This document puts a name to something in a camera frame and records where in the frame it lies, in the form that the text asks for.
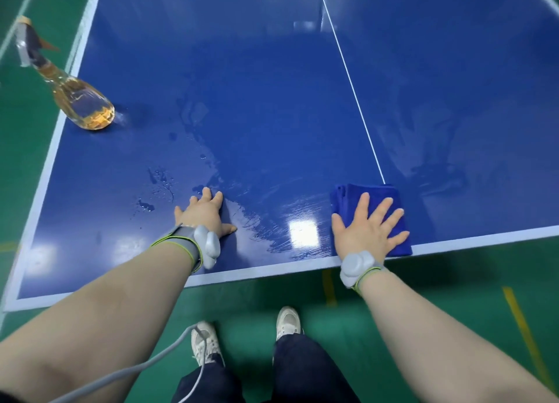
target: hand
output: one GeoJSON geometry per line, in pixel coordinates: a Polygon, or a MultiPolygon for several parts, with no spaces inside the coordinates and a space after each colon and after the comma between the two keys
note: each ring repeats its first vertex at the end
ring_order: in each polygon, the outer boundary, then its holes
{"type": "Polygon", "coordinates": [[[194,195],[190,197],[190,205],[184,212],[180,207],[175,207],[175,225],[178,226],[181,223],[192,227],[204,225],[209,230],[214,231],[220,238],[229,235],[236,231],[237,227],[229,223],[221,223],[219,209],[222,203],[223,194],[221,191],[217,192],[212,198],[210,188],[204,187],[202,198],[198,200],[194,195]]]}
{"type": "Polygon", "coordinates": [[[388,238],[388,234],[404,215],[403,209],[394,210],[394,213],[382,222],[392,201],[391,198],[385,198],[367,219],[369,194],[362,194],[355,209],[353,222],[347,228],[339,214],[332,215],[334,244],[342,260],[347,254],[368,251],[377,262],[384,263],[386,255],[406,240],[410,234],[407,230],[388,238]]]}

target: white sneaker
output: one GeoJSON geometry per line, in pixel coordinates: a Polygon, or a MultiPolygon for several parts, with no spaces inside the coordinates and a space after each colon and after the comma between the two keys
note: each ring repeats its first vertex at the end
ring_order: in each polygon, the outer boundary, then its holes
{"type": "Polygon", "coordinates": [[[218,353],[221,356],[221,350],[219,348],[219,341],[217,340],[217,333],[211,323],[203,321],[198,322],[196,326],[200,329],[202,335],[195,329],[192,329],[192,352],[194,353],[194,358],[198,362],[198,366],[202,366],[204,361],[205,363],[213,362],[210,358],[210,354],[218,353]],[[206,354],[204,354],[204,338],[206,339],[206,354]]]}
{"type": "Polygon", "coordinates": [[[293,307],[285,306],[279,311],[276,321],[276,341],[287,334],[301,334],[301,320],[293,307]]]}

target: dark blue pants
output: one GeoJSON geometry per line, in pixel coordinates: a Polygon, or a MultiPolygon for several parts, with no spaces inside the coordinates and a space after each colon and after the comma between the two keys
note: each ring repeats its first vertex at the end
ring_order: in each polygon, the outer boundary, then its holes
{"type": "MultiPolygon", "coordinates": [[[[225,368],[218,354],[208,363],[188,403],[244,403],[237,376],[225,368]]],[[[274,350],[274,403],[359,403],[348,382],[328,353],[311,338],[284,335],[274,350]]],[[[192,390],[200,368],[181,379],[171,403],[192,390]]]]}

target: green floor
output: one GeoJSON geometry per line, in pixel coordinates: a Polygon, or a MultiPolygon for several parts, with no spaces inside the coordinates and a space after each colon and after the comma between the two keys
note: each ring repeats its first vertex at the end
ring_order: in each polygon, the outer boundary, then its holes
{"type": "MultiPolygon", "coordinates": [[[[2,1],[0,37],[3,39],[22,0],[2,1]]],[[[26,10],[41,34],[60,47],[60,53],[52,53],[51,59],[62,67],[86,2],[31,0],[26,10]]],[[[31,206],[58,110],[36,73],[18,67],[13,48],[0,60],[0,84],[0,283],[3,284],[31,206]]],[[[399,260],[390,267],[418,292],[511,355],[545,383],[559,385],[558,255],[559,240],[554,238],[399,260]],[[512,287],[539,353],[534,353],[532,348],[530,354],[504,298],[503,286],[512,287]]],[[[247,401],[260,401],[270,393],[277,311],[283,305],[293,305],[301,314],[305,332],[317,339],[347,377],[352,378],[351,384],[362,401],[416,401],[392,362],[366,307],[340,285],[337,274],[307,272],[187,289],[158,349],[202,318],[215,321],[227,365],[245,380],[247,401]],[[328,291],[332,280],[333,296],[328,291]],[[372,382],[371,378],[380,380],[372,382]]],[[[38,312],[6,315],[1,337],[38,312]]],[[[140,376],[128,401],[170,399],[179,378],[192,370],[194,363],[190,346],[181,346],[140,376]]]]}

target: blue table surface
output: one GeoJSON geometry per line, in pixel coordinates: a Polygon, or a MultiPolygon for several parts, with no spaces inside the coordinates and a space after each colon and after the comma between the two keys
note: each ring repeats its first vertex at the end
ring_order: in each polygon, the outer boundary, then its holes
{"type": "MultiPolygon", "coordinates": [[[[326,5],[412,244],[559,224],[559,18],[542,0],[326,5]]],[[[66,121],[32,244],[49,260],[18,298],[128,260],[206,185],[239,227],[217,271],[331,256],[334,185],[382,183],[322,0],[99,0],[79,76],[119,115],[66,121]]]]}

